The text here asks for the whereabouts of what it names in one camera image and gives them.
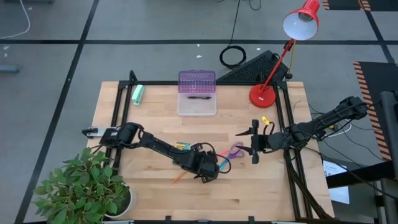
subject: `wooden table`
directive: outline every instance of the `wooden table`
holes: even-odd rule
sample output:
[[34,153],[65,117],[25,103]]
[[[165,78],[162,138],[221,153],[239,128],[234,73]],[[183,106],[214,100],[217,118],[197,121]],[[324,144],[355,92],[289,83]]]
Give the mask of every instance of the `wooden table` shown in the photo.
[[[102,83],[93,126],[110,125],[117,86],[117,82]],[[289,82],[288,87],[295,122],[311,120],[303,83]],[[238,141],[250,146],[250,136],[235,134],[246,131],[252,119],[260,121],[260,131],[264,128],[262,116],[275,121],[275,131],[279,130],[276,106],[266,109],[253,106],[248,97],[250,88],[217,86],[217,114],[199,117],[177,114],[177,86],[148,85],[141,104],[130,104],[127,121],[142,124],[145,131],[169,144],[177,141],[210,142],[217,152],[229,149]],[[280,94],[284,105],[283,93]],[[121,120],[122,111],[121,108],[118,121]],[[90,139],[88,146],[97,145],[98,141],[99,138]],[[308,147],[318,150],[314,140],[309,142]],[[319,155],[304,149],[302,161],[309,191],[333,216]],[[256,165],[251,164],[251,156],[247,154],[231,162],[232,171],[229,174],[220,174],[217,180],[208,184],[193,179],[194,174],[187,174],[177,183],[170,184],[183,170],[173,165],[168,157],[144,148],[123,150],[119,174],[135,191],[138,199],[136,207],[121,219],[164,220],[165,216],[171,215],[173,220],[231,221],[248,220],[248,216],[254,216],[256,221],[294,220],[282,151],[260,154],[260,163]],[[304,217],[299,189],[297,194]]]

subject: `white paper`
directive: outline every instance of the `white paper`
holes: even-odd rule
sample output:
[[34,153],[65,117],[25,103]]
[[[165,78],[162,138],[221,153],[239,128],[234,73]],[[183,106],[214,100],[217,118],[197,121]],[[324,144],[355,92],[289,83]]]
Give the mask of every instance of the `white paper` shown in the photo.
[[[335,174],[339,174],[342,172],[346,172],[346,170],[344,170],[340,166],[338,166],[332,162],[328,162],[328,161],[323,161],[323,171],[324,171],[326,177],[330,176],[330,175],[335,175]],[[349,204],[348,186],[329,189],[329,194],[330,194],[330,198],[333,201]]]

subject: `orange pencil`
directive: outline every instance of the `orange pencil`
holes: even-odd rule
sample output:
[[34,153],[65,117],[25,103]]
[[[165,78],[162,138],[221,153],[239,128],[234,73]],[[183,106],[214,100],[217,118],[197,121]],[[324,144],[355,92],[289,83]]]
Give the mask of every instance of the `orange pencil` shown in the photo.
[[[229,150],[226,149],[226,150],[224,150],[222,153],[220,153],[220,155],[226,154],[228,151],[229,151]],[[176,181],[178,181],[179,179],[181,179],[181,178],[182,178],[185,174],[187,174],[187,173],[188,173],[188,171],[182,172],[180,175],[178,175],[178,177],[176,177],[173,181],[171,181],[170,184],[176,183]]]

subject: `lamp base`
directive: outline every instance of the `lamp base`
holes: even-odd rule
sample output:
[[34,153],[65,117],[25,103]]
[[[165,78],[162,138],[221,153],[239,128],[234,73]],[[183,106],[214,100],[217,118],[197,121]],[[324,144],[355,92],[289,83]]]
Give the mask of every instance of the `lamp base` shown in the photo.
[[275,91],[268,86],[263,92],[260,92],[262,84],[255,85],[251,88],[249,98],[251,103],[258,108],[267,108],[275,102]]

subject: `purple container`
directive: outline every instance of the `purple container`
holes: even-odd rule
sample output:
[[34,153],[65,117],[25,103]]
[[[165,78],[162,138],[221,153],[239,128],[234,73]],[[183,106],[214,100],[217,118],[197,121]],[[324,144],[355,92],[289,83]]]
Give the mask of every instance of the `purple container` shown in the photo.
[[204,70],[180,71],[178,73],[178,91],[180,93],[214,93],[216,91],[216,73]]

